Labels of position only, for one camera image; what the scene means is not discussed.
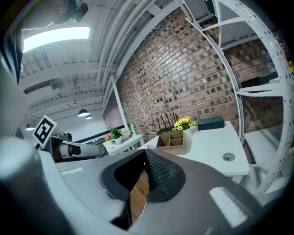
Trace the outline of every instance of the flower pot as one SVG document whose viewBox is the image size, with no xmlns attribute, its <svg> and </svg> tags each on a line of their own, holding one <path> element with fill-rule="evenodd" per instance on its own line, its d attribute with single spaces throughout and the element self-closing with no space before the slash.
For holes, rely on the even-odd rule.
<svg viewBox="0 0 294 235">
<path fill-rule="evenodd" d="M 111 145 L 112 144 L 112 140 L 106 140 L 105 141 L 107 145 Z"/>
<path fill-rule="evenodd" d="M 121 137 L 114 139 L 114 141 L 117 145 L 120 145 L 121 144 Z"/>
<path fill-rule="evenodd" d="M 183 130 L 183 135 L 186 139 L 189 139 L 192 136 L 191 128 L 189 128 L 187 130 Z"/>
</svg>

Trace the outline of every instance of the wall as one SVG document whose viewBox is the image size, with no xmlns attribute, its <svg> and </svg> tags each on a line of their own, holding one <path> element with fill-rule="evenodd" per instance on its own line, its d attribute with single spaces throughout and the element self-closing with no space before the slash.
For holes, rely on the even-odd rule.
<svg viewBox="0 0 294 235">
<path fill-rule="evenodd" d="M 215 19 L 204 22 L 203 28 L 214 23 Z M 217 40 L 217 28 L 208 33 Z M 268 70 L 260 40 L 224 53 L 239 86 Z M 172 118 L 172 112 L 179 118 L 192 116 L 195 122 L 220 115 L 239 130 L 237 103 L 229 76 L 212 46 L 185 20 L 181 10 L 167 16 L 145 38 L 129 60 L 117 87 L 127 122 L 144 135 L 144 141 L 156 136 L 157 117 L 167 114 Z M 245 98 L 243 106 L 245 132 L 283 120 L 283 102 L 279 98 Z M 104 118 L 107 126 L 121 121 L 114 94 Z M 246 147 L 245 150 L 252 161 L 252 155 Z"/>
<path fill-rule="evenodd" d="M 75 115 L 57 120 L 57 126 L 62 131 L 71 133 L 73 141 L 84 139 L 100 132 L 107 131 L 101 110 L 94 110 L 90 113 L 93 117 L 92 119 L 86 120 L 84 117 L 78 117 L 78 115 Z M 21 129 L 24 138 L 30 141 L 33 145 L 36 145 L 37 142 L 32 137 L 34 131 L 25 131 L 25 125 L 21 126 Z"/>
</svg>

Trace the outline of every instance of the white table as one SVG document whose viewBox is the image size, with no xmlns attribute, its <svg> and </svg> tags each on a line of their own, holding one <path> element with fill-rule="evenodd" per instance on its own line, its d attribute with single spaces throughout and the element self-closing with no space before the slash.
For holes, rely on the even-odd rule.
<svg viewBox="0 0 294 235">
<path fill-rule="evenodd" d="M 141 146 L 156 146 L 158 136 Z M 223 160 L 225 153 L 233 153 L 235 159 L 231 162 Z M 239 137 L 230 121 L 225 122 L 224 128 L 198 131 L 192 127 L 192 137 L 186 140 L 186 153 L 181 157 L 205 163 L 223 173 L 236 183 L 240 183 L 243 175 L 249 173 L 249 165 Z"/>
<path fill-rule="evenodd" d="M 138 143 L 138 142 L 141 143 L 141 146 L 144 145 L 142 134 L 132 136 L 129 139 L 127 139 L 126 141 L 122 142 L 120 145 L 117 145 L 115 142 L 113 142 L 111 145 L 108 145 L 108 144 L 106 144 L 106 142 L 104 142 L 103 145 L 106 148 L 109 155 L 114 155 L 114 154 L 118 154 L 120 152 L 123 152 L 124 150 L 127 150 L 127 149 L 130 150 L 130 147 L 132 147 L 135 143 Z"/>
</svg>

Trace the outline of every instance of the wooden box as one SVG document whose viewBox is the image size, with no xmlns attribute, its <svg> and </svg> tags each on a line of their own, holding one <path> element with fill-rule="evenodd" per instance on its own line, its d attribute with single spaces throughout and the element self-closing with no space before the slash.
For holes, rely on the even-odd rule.
<svg viewBox="0 0 294 235">
<path fill-rule="evenodd" d="M 156 149 L 174 155 L 186 154 L 186 140 L 182 130 L 161 133 L 158 137 Z"/>
</svg>

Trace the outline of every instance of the ceiling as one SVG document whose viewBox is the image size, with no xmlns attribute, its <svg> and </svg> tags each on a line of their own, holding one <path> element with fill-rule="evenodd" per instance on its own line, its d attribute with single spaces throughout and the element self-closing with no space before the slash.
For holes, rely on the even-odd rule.
<svg viewBox="0 0 294 235">
<path fill-rule="evenodd" d="M 77 5 L 84 2 L 89 10 L 80 23 L 70 20 L 23 31 L 25 39 L 58 28 L 90 27 L 88 39 L 55 42 L 24 53 L 19 84 L 32 101 L 26 123 L 44 115 L 66 118 L 81 107 L 101 109 L 109 75 L 116 73 L 148 22 L 172 0 L 77 0 Z"/>
</svg>

